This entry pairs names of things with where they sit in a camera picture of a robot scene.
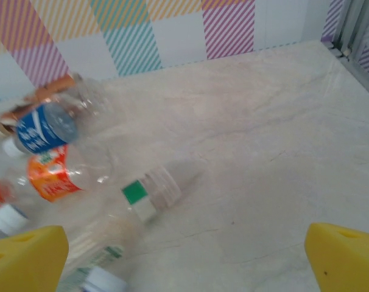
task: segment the white bottle cap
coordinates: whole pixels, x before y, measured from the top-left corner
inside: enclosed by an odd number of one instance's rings
[[[0,207],[0,231],[7,235],[13,235],[20,231],[29,222],[21,212],[10,204]]]
[[[128,284],[122,279],[95,266],[83,284],[84,292],[125,292]]]
[[[23,153],[20,149],[16,147],[13,137],[9,137],[5,141],[3,141],[2,148],[7,155],[13,158],[25,155],[25,153]]]

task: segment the marble floor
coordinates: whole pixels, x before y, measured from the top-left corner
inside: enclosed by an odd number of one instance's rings
[[[122,263],[133,291],[319,291],[310,223],[369,232],[369,93],[320,42],[107,87],[119,183],[172,159],[206,165]]]

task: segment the metal frame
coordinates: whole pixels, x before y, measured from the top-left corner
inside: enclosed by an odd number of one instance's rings
[[[337,46],[341,52],[345,52],[351,46],[353,33],[356,30],[356,26],[358,25],[357,22],[365,3],[366,0],[350,1],[346,17],[343,20],[343,27],[341,29],[341,35],[339,36],[339,43]]]
[[[369,0],[346,0],[330,51],[369,92],[369,74],[356,60],[364,47],[368,23]]]
[[[364,44],[362,44],[363,37],[365,35],[366,28],[369,23],[369,1],[367,1],[366,6],[364,7],[364,10],[362,11],[362,17],[360,19],[360,22],[357,23],[356,27],[356,34],[353,39],[353,43],[351,46],[351,57],[353,59],[356,59],[357,56],[359,56],[362,53],[362,50],[364,48]]]
[[[343,10],[342,10],[342,12],[340,14],[340,21],[337,24],[336,33],[334,35],[334,39],[332,40],[333,43],[340,42],[340,37],[342,36],[342,32],[343,32],[343,28],[344,28],[344,25],[345,25],[345,21],[347,19],[347,14],[348,14],[348,11],[350,9],[351,2],[352,1],[353,0],[345,0]]]
[[[334,48],[329,48],[329,51],[339,59],[341,64],[355,77],[357,81],[369,92],[369,74],[355,60],[349,60],[342,57],[341,51]]]

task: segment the empty water bottle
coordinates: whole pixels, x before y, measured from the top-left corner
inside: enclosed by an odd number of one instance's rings
[[[90,271],[81,287],[82,292],[126,292],[127,290],[128,284],[124,280],[98,266]]]
[[[61,216],[69,253],[57,292],[79,291],[95,266],[108,269],[134,246],[144,224],[170,208],[200,173],[197,161],[174,161],[157,167],[122,189],[122,194],[105,194],[102,206],[90,196]]]
[[[103,114],[110,116],[110,98],[95,80],[79,80],[67,90],[54,94],[20,118],[15,134],[3,142],[11,157],[26,153],[38,154],[73,142],[79,136],[88,137],[107,127]]]
[[[62,92],[79,82],[81,77],[78,74],[70,76],[68,74],[37,88],[31,94],[26,95],[22,100],[17,100],[15,106],[0,114],[0,139],[8,137],[15,132],[15,127],[20,118],[28,114],[41,103],[50,102],[56,99],[55,93]]]
[[[110,150],[82,140],[30,157],[27,165],[10,168],[0,179],[0,205],[12,206],[30,220],[40,220],[46,206],[71,193],[94,190],[115,173]]]
[[[29,220],[12,205],[4,204],[0,207],[0,239],[17,234]]]

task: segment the striped wall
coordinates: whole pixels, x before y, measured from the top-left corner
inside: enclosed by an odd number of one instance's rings
[[[326,15],[323,29],[322,41],[332,41],[339,23],[340,14],[343,9],[344,0],[332,0]]]
[[[333,37],[344,0],[0,0],[0,101]]]

